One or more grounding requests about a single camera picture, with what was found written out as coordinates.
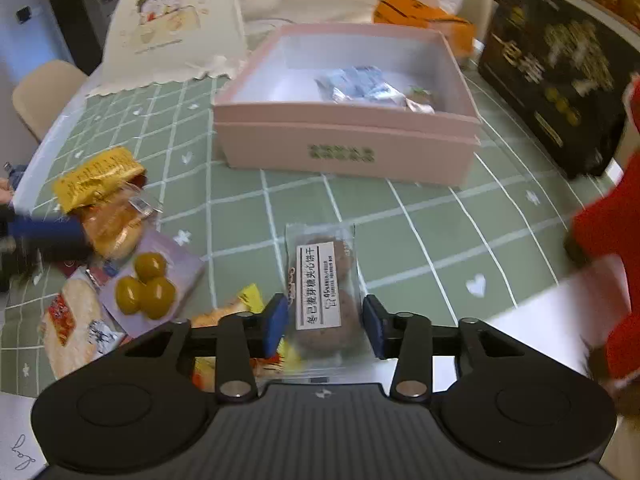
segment white paper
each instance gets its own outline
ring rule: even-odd
[[[340,326],[338,278],[334,243],[296,248],[296,329],[314,330]]]
[[[31,431],[35,399],[0,392],[0,480],[28,480],[46,461]]]
[[[238,0],[120,0],[94,93],[219,75],[245,54]]]

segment green checkered tablecloth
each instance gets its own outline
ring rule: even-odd
[[[182,317],[208,312],[251,282],[265,298],[283,291],[288,222],[349,221],[356,224],[361,288],[389,310],[410,310],[435,324],[487,319],[572,272],[562,249],[565,228],[611,182],[566,182],[506,103],[475,71],[466,77],[484,128],[459,189],[232,170],[212,160],[209,104],[224,81],[205,79],[90,98],[33,213],[58,215],[53,181],[121,144],[146,167],[146,190],[164,204],[158,229],[207,263]],[[26,287],[12,287],[0,336],[0,390],[34,397],[52,382],[38,324],[64,281],[49,268]]]

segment person's hand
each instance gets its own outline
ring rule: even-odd
[[[8,204],[14,197],[14,192],[11,189],[9,181],[5,178],[0,178],[0,204]]]

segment green olive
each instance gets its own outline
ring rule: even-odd
[[[142,283],[154,278],[160,278],[166,272],[166,260],[160,253],[139,254],[133,266]]]
[[[143,288],[140,309],[150,319],[160,319],[169,312],[175,300],[175,286],[165,277],[150,280]]]
[[[140,310],[142,282],[133,276],[124,276],[116,284],[116,303],[123,314],[130,316]]]

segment product label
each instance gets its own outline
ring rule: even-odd
[[[51,302],[48,308],[51,322],[56,329],[58,335],[58,341],[62,346],[66,345],[71,333],[76,328],[76,320],[71,312],[68,304],[66,304],[65,298],[62,294],[57,295]]]
[[[296,275],[296,329],[340,326],[334,244],[298,246]]]

